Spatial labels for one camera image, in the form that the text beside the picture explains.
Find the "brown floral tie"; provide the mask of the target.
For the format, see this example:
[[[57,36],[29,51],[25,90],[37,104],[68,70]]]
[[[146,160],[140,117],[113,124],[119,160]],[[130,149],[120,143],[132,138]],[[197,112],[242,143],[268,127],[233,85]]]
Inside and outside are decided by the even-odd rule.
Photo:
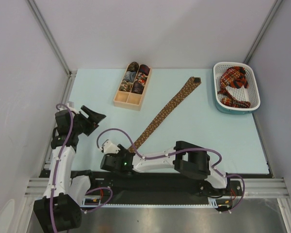
[[[161,109],[161,111],[154,117],[151,123],[143,131],[143,133],[134,142],[134,147],[131,145],[128,149],[133,152],[134,148],[139,147],[151,136],[151,134],[161,125],[161,123],[172,113],[172,111],[180,105],[197,87],[201,85],[201,78],[190,77],[184,86],[177,92],[177,94]]]

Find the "red plaid tie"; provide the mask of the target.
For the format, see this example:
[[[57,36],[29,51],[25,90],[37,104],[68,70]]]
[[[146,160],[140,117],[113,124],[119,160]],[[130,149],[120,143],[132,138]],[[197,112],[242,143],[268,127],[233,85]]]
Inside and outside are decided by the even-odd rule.
[[[249,101],[239,101],[227,90],[227,86],[231,87],[232,82],[239,77],[240,74],[246,75],[246,71],[243,67],[236,66],[230,67],[220,78],[220,90],[218,94],[222,94],[225,97],[221,99],[221,103],[228,107],[234,108],[250,108],[251,103]]]

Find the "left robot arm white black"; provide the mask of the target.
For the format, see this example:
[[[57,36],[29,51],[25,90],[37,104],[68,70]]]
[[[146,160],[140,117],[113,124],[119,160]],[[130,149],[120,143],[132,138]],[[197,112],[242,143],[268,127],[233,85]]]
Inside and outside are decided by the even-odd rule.
[[[106,117],[86,106],[80,112],[57,104],[56,127],[51,148],[52,163],[43,197],[34,202],[34,213],[45,233],[76,229],[81,225],[81,203],[85,194],[93,194],[97,182],[87,175],[71,177],[79,135],[89,136]]]

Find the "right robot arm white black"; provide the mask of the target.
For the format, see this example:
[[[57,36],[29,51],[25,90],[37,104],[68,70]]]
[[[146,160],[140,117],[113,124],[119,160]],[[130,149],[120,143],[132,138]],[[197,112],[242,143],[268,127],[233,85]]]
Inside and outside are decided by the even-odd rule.
[[[222,157],[212,163],[208,155],[208,152],[218,155],[217,152],[185,141],[177,141],[173,148],[163,152],[138,154],[106,140],[100,150],[104,153],[100,168],[105,171],[130,176],[170,168],[192,180],[205,181],[202,191],[212,197],[223,196],[232,187],[227,174],[216,167]]]

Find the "wooden compartment box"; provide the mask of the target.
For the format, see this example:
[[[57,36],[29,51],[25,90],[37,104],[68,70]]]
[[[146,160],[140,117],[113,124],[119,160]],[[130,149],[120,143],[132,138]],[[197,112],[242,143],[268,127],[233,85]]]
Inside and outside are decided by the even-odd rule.
[[[130,109],[130,110],[135,110],[135,111],[140,111],[142,108],[142,104],[143,104],[145,95],[146,95],[147,87],[148,87],[149,82],[150,82],[151,73],[152,73],[152,68],[150,67],[150,73],[148,74],[145,88],[144,88],[144,91],[141,95],[132,93],[131,91],[130,92],[119,91],[119,87],[120,87],[120,85],[119,85],[118,90],[117,90],[115,97],[113,99],[114,106],[120,107],[120,108],[125,108],[125,109]]]

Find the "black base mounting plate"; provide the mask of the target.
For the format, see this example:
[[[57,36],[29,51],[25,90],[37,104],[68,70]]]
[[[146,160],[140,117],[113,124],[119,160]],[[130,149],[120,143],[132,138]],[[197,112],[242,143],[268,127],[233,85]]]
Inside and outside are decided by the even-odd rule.
[[[72,171],[68,185],[85,176],[90,181],[87,196],[103,195],[109,205],[181,206],[205,205],[210,199],[234,199],[243,196],[249,188],[250,176],[245,180],[233,176],[223,189],[213,188],[208,181],[189,179],[177,173],[142,173],[121,176],[110,172],[91,170]]]

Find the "rolled dark purple tie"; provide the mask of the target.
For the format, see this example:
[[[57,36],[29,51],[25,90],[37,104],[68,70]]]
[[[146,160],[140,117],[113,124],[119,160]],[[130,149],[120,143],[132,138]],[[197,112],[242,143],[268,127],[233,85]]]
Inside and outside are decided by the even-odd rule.
[[[144,83],[135,81],[134,84],[133,84],[131,92],[141,95],[143,93],[143,91],[144,91],[144,88],[145,88],[145,84]]]

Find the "rolled blue grey tie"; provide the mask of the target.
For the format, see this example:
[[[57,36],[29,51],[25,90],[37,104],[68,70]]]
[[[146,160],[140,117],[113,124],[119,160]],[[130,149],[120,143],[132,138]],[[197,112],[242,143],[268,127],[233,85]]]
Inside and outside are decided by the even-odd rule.
[[[123,80],[132,83],[136,77],[135,71],[126,71],[124,74]]]

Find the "rolled colourful patterned tie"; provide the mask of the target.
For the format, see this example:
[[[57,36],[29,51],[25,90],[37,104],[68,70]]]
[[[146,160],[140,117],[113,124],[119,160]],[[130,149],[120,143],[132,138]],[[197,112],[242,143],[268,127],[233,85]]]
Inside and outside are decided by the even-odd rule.
[[[137,75],[136,75],[135,81],[138,82],[138,83],[141,83],[142,85],[145,85],[146,81],[147,81],[147,78],[148,78],[147,75],[145,75],[144,73],[138,72]]]

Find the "rolled camouflage tie top left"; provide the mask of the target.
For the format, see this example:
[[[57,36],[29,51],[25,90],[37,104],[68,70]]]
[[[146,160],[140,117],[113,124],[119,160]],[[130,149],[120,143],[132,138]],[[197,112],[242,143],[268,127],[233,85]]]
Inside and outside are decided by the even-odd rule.
[[[127,71],[137,72],[139,69],[139,64],[137,62],[132,62],[128,65]]]

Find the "rolled dark red tie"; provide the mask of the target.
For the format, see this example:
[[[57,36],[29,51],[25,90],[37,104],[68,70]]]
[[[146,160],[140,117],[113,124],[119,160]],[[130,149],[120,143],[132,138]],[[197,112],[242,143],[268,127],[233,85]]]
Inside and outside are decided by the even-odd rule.
[[[150,73],[150,67],[148,67],[148,66],[145,65],[145,64],[141,64],[141,65],[139,66],[139,70],[138,70],[138,72],[143,73],[143,74],[145,74],[145,75],[148,75],[148,74]]]

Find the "left aluminium side rail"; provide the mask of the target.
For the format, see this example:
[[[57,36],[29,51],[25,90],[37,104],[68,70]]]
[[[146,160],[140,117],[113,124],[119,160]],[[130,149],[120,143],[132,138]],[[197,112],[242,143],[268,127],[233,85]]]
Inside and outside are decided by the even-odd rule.
[[[54,128],[51,132],[50,142],[46,151],[44,163],[42,169],[50,170],[53,166],[53,160],[57,160],[58,152],[53,152],[54,150],[61,150],[64,144],[65,138],[69,133],[69,128],[71,125],[71,117],[69,113],[69,108],[66,103],[69,102],[69,97],[73,87],[74,80],[76,78],[77,71],[72,71],[71,75],[67,79],[67,83],[62,94],[61,100],[56,104],[55,112],[55,123]]]

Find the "left aluminium corner post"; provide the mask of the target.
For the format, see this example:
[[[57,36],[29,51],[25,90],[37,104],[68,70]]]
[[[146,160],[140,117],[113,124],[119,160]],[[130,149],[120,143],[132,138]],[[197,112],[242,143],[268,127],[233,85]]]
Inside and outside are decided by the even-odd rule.
[[[66,73],[67,76],[71,75],[71,71],[68,67],[68,64],[58,46],[58,43],[56,42],[51,30],[49,29],[49,26],[46,22],[46,20],[43,17],[42,12],[40,11],[36,1],[34,0],[26,0],[26,3],[29,7],[29,9],[31,10],[34,18],[36,19],[42,33],[44,34],[47,42],[50,45],[50,48],[52,49],[52,51],[55,54],[55,57],[57,58],[57,60],[59,61],[62,69],[64,70],[64,72]]]

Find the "aluminium corner post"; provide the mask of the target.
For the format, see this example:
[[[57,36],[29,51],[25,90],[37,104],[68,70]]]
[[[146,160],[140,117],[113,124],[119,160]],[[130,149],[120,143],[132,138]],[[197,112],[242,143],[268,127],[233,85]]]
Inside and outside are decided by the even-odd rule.
[[[267,14],[258,34],[256,35],[252,46],[250,47],[243,63],[244,64],[249,64],[249,62],[251,61],[253,55],[255,54],[255,51],[257,50],[259,44],[261,43],[264,35],[266,34],[268,28],[270,27],[273,19],[275,18],[277,12],[279,11],[280,7],[282,6],[282,4],[284,3],[284,0],[275,0],[269,13]]]
[[[58,43],[56,42],[51,30],[49,29],[49,26],[46,22],[46,20],[43,17],[42,12],[40,11],[36,1],[34,0],[26,0],[26,3],[29,7],[29,9],[31,10],[34,18],[36,19],[42,33],[44,34],[47,42],[50,45],[50,48],[52,49],[52,51],[55,54],[55,57],[57,58],[57,60],[59,61],[62,69],[64,70],[64,72],[66,73],[67,76],[71,75],[71,71],[68,67],[68,64],[58,46]]]

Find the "right aluminium corner post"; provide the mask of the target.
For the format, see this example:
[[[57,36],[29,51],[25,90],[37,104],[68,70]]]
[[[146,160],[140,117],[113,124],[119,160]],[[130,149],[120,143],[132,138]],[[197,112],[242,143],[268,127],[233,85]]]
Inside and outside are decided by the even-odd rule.
[[[282,4],[284,3],[284,0],[275,0],[269,13],[267,14],[258,34],[256,35],[252,46],[250,47],[243,63],[244,64],[249,64],[249,62],[251,61],[253,55],[255,54],[255,51],[257,50],[259,44],[261,43],[264,35],[266,34],[268,28],[270,27],[273,19],[275,18],[277,12],[279,11],[280,7],[282,6]]]

